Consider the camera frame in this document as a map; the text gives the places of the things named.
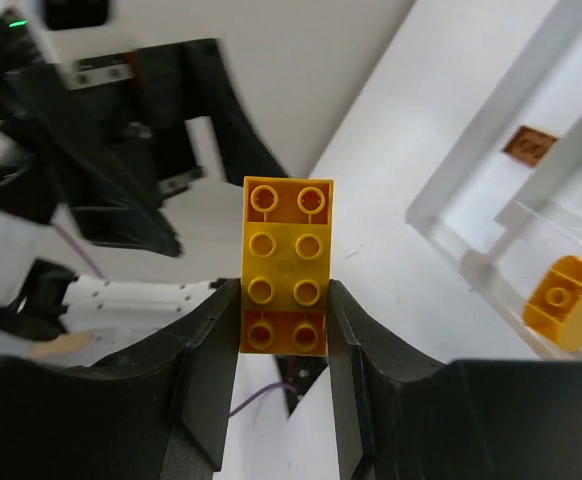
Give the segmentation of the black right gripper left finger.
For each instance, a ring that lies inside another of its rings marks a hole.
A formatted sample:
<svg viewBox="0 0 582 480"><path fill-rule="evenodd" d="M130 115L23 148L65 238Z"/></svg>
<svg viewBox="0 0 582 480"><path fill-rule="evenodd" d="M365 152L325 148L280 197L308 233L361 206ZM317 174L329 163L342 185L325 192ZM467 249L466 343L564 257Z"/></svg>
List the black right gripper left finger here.
<svg viewBox="0 0 582 480"><path fill-rule="evenodd" d="M240 283L90 367L0 356L0 479L209 479L222 467Z"/></svg>

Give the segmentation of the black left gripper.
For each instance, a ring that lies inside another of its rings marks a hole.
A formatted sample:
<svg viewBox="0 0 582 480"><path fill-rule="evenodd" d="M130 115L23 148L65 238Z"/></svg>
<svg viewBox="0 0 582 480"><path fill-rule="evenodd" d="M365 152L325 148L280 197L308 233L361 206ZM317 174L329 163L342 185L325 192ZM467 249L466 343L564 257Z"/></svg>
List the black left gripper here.
<svg viewBox="0 0 582 480"><path fill-rule="evenodd" d="M86 89L68 89L45 62L5 74L0 211L47 225L65 206L95 245L178 257L162 207L179 193L175 177L203 174L190 120L211 121L229 184L285 170L244 113L216 39L145 47L123 62L130 79Z"/></svg>

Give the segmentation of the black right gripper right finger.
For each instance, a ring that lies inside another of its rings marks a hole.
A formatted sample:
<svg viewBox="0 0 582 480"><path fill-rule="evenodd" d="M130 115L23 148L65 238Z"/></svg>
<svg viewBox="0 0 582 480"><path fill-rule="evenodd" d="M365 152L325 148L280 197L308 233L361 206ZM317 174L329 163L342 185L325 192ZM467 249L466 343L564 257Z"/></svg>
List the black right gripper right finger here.
<svg viewBox="0 0 582 480"><path fill-rule="evenodd" d="M582 361L441 363L328 293L343 479L582 479Z"/></svg>

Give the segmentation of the yellow orange lego stack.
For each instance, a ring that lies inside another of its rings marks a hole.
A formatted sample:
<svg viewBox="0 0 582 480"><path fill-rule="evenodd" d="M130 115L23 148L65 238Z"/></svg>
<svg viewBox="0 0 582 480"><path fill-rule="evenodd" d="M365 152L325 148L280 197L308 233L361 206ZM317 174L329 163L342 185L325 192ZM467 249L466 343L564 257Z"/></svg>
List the yellow orange lego stack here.
<svg viewBox="0 0 582 480"><path fill-rule="evenodd" d="M246 177L240 351L324 357L334 182Z"/></svg>

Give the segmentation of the orange round lego piece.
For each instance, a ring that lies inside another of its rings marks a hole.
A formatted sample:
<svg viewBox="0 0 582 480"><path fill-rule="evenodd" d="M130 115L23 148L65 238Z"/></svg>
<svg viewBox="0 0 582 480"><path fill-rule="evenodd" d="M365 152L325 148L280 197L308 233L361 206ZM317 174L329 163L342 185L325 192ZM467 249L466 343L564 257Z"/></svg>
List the orange round lego piece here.
<svg viewBox="0 0 582 480"><path fill-rule="evenodd" d="M522 320L558 348L582 348L582 259L558 259L526 301Z"/></svg>

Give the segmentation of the brown lego plate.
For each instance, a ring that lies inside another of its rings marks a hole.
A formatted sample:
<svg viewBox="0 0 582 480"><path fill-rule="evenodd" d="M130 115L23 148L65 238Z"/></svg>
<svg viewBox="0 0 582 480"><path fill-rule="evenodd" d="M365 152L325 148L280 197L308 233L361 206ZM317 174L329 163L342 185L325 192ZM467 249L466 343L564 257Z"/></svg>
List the brown lego plate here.
<svg viewBox="0 0 582 480"><path fill-rule="evenodd" d="M557 141L558 138L553 135L521 125L503 147L502 152L534 168Z"/></svg>

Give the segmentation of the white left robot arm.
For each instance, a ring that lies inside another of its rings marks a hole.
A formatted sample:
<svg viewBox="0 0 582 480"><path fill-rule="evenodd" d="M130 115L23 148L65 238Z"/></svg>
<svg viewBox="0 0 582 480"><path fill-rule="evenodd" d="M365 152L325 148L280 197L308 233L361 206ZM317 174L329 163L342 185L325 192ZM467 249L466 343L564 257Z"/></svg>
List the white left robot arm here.
<svg viewBox="0 0 582 480"><path fill-rule="evenodd" d="M31 40L0 41L0 353L67 355L98 336L163 326L208 296L201 283L79 275L39 252L65 209L96 246L181 256L162 210L204 174L187 129L201 117L228 183L283 175L214 39L86 58L72 72Z"/></svg>

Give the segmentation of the white divided sorting tray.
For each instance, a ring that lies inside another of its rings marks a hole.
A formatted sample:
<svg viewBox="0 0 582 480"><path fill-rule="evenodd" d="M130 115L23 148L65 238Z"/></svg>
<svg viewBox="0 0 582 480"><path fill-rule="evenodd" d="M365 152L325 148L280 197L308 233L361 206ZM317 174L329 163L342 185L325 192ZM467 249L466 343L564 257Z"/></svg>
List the white divided sorting tray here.
<svg viewBox="0 0 582 480"><path fill-rule="evenodd" d="M582 360L582 1L559 1L407 222L536 356Z"/></svg>

